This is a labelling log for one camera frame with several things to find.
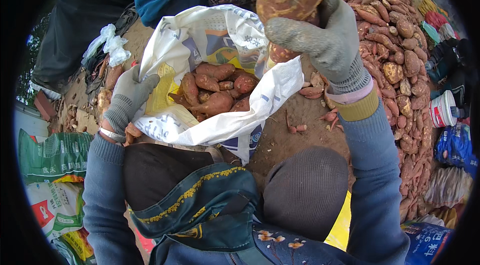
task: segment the pink sleeve cuff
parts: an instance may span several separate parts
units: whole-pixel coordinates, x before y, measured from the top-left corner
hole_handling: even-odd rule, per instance
[[[352,104],[354,102],[357,102],[358,100],[361,100],[362,98],[365,98],[371,92],[371,90],[374,88],[373,85],[374,85],[373,80],[370,77],[370,82],[365,87],[363,87],[360,90],[357,90],[355,92],[340,94],[340,95],[331,94],[332,88],[328,87],[327,88],[327,96],[328,96],[328,98],[330,98],[331,100],[333,100],[333,101],[335,101],[339,104],[348,105],[348,104]]]

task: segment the yellow sleeve cuff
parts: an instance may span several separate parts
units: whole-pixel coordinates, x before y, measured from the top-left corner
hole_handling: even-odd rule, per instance
[[[372,89],[367,96],[357,102],[348,105],[335,103],[335,106],[345,121],[359,121],[373,115],[378,108],[378,103],[377,92]]]

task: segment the teal jacket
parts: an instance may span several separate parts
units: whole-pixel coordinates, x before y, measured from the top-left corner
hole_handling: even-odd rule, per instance
[[[410,240],[400,229],[397,149],[382,105],[375,104],[370,114],[357,121],[339,116],[357,178],[347,252],[260,223],[253,176],[242,167],[220,163],[190,174],[151,208],[131,211],[139,231],[157,243],[150,263],[403,265]],[[123,147],[94,139],[83,194],[84,223],[100,265],[142,263],[123,216],[122,160]],[[223,215],[239,192],[249,200],[245,208]]]

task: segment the silver bracelet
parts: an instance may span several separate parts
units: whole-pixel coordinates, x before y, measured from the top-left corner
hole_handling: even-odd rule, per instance
[[[125,136],[119,135],[117,133],[114,133],[113,131],[106,130],[104,128],[100,128],[100,131],[105,134],[105,136],[111,138],[114,141],[120,142],[120,143],[125,143],[127,141],[127,138]]]

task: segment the green fertilizer bag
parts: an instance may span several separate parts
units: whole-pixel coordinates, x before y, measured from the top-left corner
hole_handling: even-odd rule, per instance
[[[92,140],[93,136],[86,132],[60,132],[37,143],[20,130],[18,161],[25,184],[83,181]]]

